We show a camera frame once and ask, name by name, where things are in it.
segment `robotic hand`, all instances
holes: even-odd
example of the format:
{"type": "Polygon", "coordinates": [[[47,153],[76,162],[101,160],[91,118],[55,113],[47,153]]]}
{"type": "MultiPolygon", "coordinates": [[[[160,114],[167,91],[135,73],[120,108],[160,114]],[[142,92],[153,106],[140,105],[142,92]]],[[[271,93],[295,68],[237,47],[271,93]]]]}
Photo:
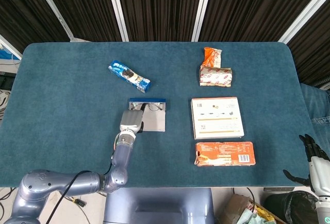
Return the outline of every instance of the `robotic hand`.
{"type": "MultiPolygon", "coordinates": [[[[145,104],[140,110],[126,110],[120,123],[121,132],[116,139],[115,151],[111,157],[111,169],[104,175],[91,171],[77,174],[61,174],[49,170],[34,170],[24,176],[16,194],[10,218],[5,224],[40,224],[39,216],[51,192],[59,191],[62,197],[78,196],[95,192],[107,194],[124,186],[128,179],[127,166],[136,133],[142,132],[142,116],[145,104]]],[[[56,207],[46,224],[50,222],[56,207]]],[[[104,223],[107,221],[105,210],[104,223]]]]}
{"type": "Polygon", "coordinates": [[[308,179],[294,177],[287,170],[283,170],[285,176],[293,182],[304,186],[310,186],[311,190],[319,197],[316,203],[316,211],[319,223],[330,223],[330,160],[328,155],[317,145],[314,139],[305,134],[299,135],[305,145],[309,162],[308,179]]]}

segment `orange snack package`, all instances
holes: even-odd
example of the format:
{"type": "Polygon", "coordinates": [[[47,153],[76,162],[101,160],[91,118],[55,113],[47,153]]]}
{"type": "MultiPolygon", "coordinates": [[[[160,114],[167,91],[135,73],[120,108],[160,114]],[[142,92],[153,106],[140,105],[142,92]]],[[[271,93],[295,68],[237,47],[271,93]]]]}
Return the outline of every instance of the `orange snack package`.
{"type": "Polygon", "coordinates": [[[252,142],[204,142],[196,144],[197,166],[253,166],[252,142]]]}
{"type": "Polygon", "coordinates": [[[221,50],[204,47],[204,62],[202,66],[221,68],[221,50]]]}

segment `white box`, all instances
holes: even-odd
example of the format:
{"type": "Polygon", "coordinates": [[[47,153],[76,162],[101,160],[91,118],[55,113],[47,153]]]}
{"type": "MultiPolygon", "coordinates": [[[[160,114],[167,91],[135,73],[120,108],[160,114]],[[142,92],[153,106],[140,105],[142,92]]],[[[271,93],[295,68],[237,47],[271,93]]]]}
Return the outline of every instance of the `white box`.
{"type": "Polygon", "coordinates": [[[195,139],[244,136],[237,97],[191,100],[195,139]]]}

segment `black trash bag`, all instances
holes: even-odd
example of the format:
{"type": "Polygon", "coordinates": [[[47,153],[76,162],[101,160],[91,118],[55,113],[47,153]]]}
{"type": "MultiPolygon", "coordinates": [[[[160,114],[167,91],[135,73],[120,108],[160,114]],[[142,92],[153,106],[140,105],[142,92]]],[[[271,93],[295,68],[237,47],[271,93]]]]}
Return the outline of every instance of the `black trash bag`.
{"type": "Polygon", "coordinates": [[[305,191],[274,194],[264,207],[288,224],[318,224],[315,203],[318,199],[305,191]]]}

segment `teal tablecloth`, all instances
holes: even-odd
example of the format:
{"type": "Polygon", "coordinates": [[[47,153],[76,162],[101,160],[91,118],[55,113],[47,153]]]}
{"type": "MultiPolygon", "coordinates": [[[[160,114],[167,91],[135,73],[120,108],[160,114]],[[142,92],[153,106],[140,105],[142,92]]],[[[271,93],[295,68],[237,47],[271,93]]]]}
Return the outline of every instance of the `teal tablecloth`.
{"type": "Polygon", "coordinates": [[[45,168],[104,173],[132,97],[166,98],[166,132],[137,135],[127,186],[289,186],[308,175],[298,135],[314,134],[289,48],[282,43],[38,43],[28,46],[0,128],[0,186],[45,168]],[[231,88],[200,87],[204,47],[223,50],[231,88]],[[119,60],[152,81],[146,94],[112,74],[119,60]],[[237,96],[256,165],[197,167],[190,100],[237,96]]]}

